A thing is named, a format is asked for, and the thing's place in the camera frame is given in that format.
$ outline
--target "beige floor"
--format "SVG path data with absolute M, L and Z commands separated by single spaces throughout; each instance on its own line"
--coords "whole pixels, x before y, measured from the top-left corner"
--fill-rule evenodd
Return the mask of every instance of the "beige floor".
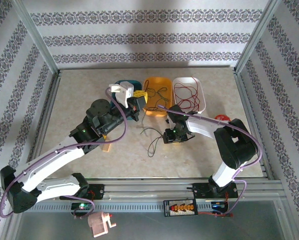
M 56 146 L 82 122 L 94 100 L 106 98 L 104 91 L 109 84 L 118 80 L 138 80 L 142 83 L 151 76 L 171 80 L 190 76 L 199 79 L 206 100 L 204 116 L 214 118 L 226 114 L 232 119 L 241 119 L 248 126 L 231 68 L 64 70 L 42 153 Z M 72 173 L 82 173 L 86 178 L 209 177 L 222 162 L 215 140 L 199 134 L 184 143 L 164 144 L 160 140 L 154 157 L 150 158 L 147 148 L 158 134 L 148 131 L 147 136 L 140 135 L 144 127 L 154 127 L 163 133 L 168 125 L 165 117 L 145 116 L 143 124 L 130 120 L 125 138 L 112 144 L 110 152 L 103 152 L 98 147 L 62 167 L 52 177 L 65 177 Z M 122 131 L 123 125 L 120 125 L 108 137 L 113 140 Z M 252 166 L 240 176 L 263 176 L 261 166 Z

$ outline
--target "wall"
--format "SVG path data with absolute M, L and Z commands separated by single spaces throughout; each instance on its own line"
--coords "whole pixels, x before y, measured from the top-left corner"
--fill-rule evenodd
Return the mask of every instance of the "wall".
M 11 3 L 0 0 L 0 170 L 26 162 L 51 79 Z M 0 200 L 2 194 L 0 180 Z M 0 218 L 0 235 L 4 223 Z
M 282 1 L 240 76 L 299 228 L 299 0 Z
M 59 68 L 231 65 L 268 0 L 24 0 Z

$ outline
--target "red wire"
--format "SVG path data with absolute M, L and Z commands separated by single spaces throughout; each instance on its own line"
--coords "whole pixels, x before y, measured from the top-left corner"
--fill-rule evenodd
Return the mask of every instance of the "red wire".
M 201 103 L 201 100 L 198 97 L 199 84 L 198 84 L 198 81 L 194 77 L 192 77 L 192 78 L 196 82 L 196 89 L 193 86 L 185 86 L 184 84 L 182 84 L 180 82 L 177 82 L 174 85 L 175 102 L 182 110 L 190 110 L 191 109 L 190 111 L 198 111 L 200 109 L 200 103 Z M 177 95 L 175 89 L 187 89 L 190 91 L 191 96 L 188 98 L 181 98 Z M 189 106 L 182 107 L 183 103 L 189 103 Z

